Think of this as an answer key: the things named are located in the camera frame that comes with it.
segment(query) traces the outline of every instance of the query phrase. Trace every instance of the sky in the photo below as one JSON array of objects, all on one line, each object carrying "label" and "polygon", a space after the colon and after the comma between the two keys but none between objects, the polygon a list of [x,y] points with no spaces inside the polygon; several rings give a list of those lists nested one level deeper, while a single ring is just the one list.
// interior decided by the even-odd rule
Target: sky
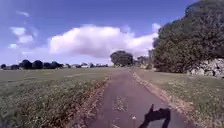
[{"label": "sky", "polygon": [[0,0],[0,63],[111,64],[147,55],[158,30],[197,0]]}]

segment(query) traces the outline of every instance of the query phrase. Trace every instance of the paved path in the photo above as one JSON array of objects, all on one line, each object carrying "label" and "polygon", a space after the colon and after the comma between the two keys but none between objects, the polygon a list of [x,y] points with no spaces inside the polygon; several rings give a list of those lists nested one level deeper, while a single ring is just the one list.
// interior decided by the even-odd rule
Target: paved path
[{"label": "paved path", "polygon": [[[144,115],[154,104],[154,109],[167,108],[168,105],[150,93],[143,85],[135,81],[130,72],[123,72],[112,78],[105,89],[103,105],[90,125],[90,128],[109,128],[114,124],[120,128],[134,128],[132,117],[136,117],[135,128],[144,119]],[[152,122],[148,128],[161,128],[163,120]],[[171,110],[169,128],[194,128],[191,123]]]}]

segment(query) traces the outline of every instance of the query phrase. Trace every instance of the green grass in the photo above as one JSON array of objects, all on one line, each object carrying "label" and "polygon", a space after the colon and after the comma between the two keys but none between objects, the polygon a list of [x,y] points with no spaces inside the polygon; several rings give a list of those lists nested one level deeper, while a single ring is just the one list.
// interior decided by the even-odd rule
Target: green grass
[{"label": "green grass", "polygon": [[69,109],[118,70],[0,71],[0,127],[60,127]]},{"label": "green grass", "polygon": [[186,102],[192,102],[192,115],[197,118],[211,117],[213,126],[224,127],[224,80],[205,76],[189,76],[185,74],[160,73],[136,70],[136,73],[165,90],[169,95]]}]

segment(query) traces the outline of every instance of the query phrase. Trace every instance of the rock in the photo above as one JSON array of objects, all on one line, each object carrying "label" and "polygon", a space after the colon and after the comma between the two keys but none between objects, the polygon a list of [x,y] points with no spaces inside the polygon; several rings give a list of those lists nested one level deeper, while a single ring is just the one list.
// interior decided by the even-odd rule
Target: rock
[{"label": "rock", "polygon": [[214,73],[213,71],[206,71],[204,75],[205,76],[213,76],[213,73]]},{"label": "rock", "polygon": [[142,69],[147,69],[147,65],[143,65],[143,64],[142,64],[142,65],[140,66],[140,68],[142,68]]},{"label": "rock", "polygon": [[224,59],[206,60],[188,71],[192,75],[224,77]]}]

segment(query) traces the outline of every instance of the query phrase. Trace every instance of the bush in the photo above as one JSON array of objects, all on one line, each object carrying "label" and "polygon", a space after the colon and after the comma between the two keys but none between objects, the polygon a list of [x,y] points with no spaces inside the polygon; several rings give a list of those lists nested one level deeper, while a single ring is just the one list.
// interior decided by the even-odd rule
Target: bush
[{"label": "bush", "polygon": [[19,65],[14,64],[14,65],[12,65],[12,66],[10,67],[10,69],[11,69],[11,70],[18,70],[18,69],[19,69]]},{"label": "bush", "polygon": [[89,67],[90,67],[90,68],[94,68],[95,65],[94,65],[93,63],[89,63]]},{"label": "bush", "polygon": [[111,61],[114,65],[128,66],[133,64],[133,56],[125,51],[116,51],[110,55]]},{"label": "bush", "polygon": [[43,69],[43,62],[41,62],[40,60],[34,61],[32,68],[33,69]]},{"label": "bush", "polygon": [[20,66],[24,69],[32,69],[32,63],[29,60],[23,60]]},{"label": "bush", "polygon": [[48,62],[43,63],[43,69],[51,69],[51,64]]},{"label": "bush", "polygon": [[224,58],[224,1],[203,0],[166,24],[154,42],[158,71],[183,73],[204,60]]},{"label": "bush", "polygon": [[82,66],[81,66],[81,65],[76,65],[75,67],[76,67],[76,68],[82,68]]},{"label": "bush", "polygon": [[87,64],[87,63],[84,63],[84,62],[81,64],[81,66],[87,66],[87,65],[88,65],[88,64]]},{"label": "bush", "polygon": [[51,63],[51,68],[52,68],[52,69],[56,69],[56,68],[59,68],[59,67],[60,67],[60,64],[59,64],[58,62],[53,61],[53,62]]},{"label": "bush", "polygon": [[5,69],[5,68],[6,68],[6,64],[2,64],[1,69]]},{"label": "bush", "polygon": [[70,64],[65,64],[67,68],[71,68],[72,66]]}]

